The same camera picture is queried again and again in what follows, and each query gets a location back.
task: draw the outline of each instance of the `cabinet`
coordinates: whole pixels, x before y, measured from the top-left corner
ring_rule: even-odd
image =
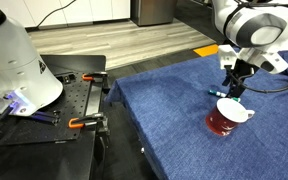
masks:
[[[24,0],[24,2],[36,24],[40,23],[50,12],[62,7],[60,0]],[[59,24],[66,24],[66,19],[62,10],[50,15],[41,26]]]
[[[24,0],[0,0],[0,9],[6,16],[15,19],[25,27],[36,26]]]
[[[130,18],[131,1],[130,0],[112,0],[113,19]]]
[[[90,0],[90,2],[94,21],[105,21],[113,19],[112,0]]]
[[[72,0],[60,0],[62,7],[66,6]],[[66,22],[70,23],[82,23],[82,22],[92,22],[92,8],[91,2],[89,0],[78,0],[73,4],[63,9]]]

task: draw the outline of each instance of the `table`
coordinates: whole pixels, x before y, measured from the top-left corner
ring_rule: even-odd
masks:
[[[288,62],[288,52],[281,52]],[[159,179],[288,179],[288,91],[259,94],[246,90],[241,104],[254,117],[229,136],[211,132],[205,117],[218,97],[225,71],[217,55],[118,79],[107,96],[131,117],[145,156]],[[245,82],[257,89],[288,85],[288,70],[259,70]]]
[[[42,55],[54,74],[105,70],[105,56]],[[92,84],[86,115],[99,111],[102,82]],[[77,140],[0,147],[0,179],[95,179],[98,172],[95,131],[81,130]]]

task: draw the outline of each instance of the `cable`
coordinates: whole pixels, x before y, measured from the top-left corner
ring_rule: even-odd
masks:
[[[67,8],[68,6],[70,6],[71,4],[73,4],[76,0],[73,0],[71,1],[70,3],[68,3],[66,6],[64,7],[61,7],[61,8],[58,8],[58,9],[55,9],[54,11],[50,12],[48,15],[46,15],[44,17],[44,19],[36,26],[36,28],[40,27],[40,25],[46,20],[46,18],[48,18],[51,14],[55,13],[56,11],[59,11],[59,10],[62,10],[62,9],[65,9]]]
[[[277,93],[277,92],[282,92],[282,91],[286,91],[288,90],[288,86],[285,86],[281,89],[275,89],[275,90],[258,90],[258,89],[254,89],[251,87],[246,86],[242,81],[236,79],[236,77],[232,74],[232,72],[228,72],[228,75],[238,84],[238,86],[243,87],[244,89],[248,89],[254,92],[259,92],[259,93]]]
[[[3,113],[0,115],[0,121],[2,121],[3,119],[5,119],[14,109],[14,106],[11,104],[9,105],[4,111]]]

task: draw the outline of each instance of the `sticker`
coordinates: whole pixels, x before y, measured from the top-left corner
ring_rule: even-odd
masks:
[[[41,61],[38,61],[38,62],[40,64],[40,73],[42,74],[46,69],[46,65]]]

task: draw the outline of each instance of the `mug handle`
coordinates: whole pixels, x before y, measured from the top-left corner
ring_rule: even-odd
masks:
[[[255,114],[255,111],[253,111],[253,110],[246,110],[246,112],[247,112],[247,115],[248,115],[248,119],[251,119],[254,116],[254,114]]]

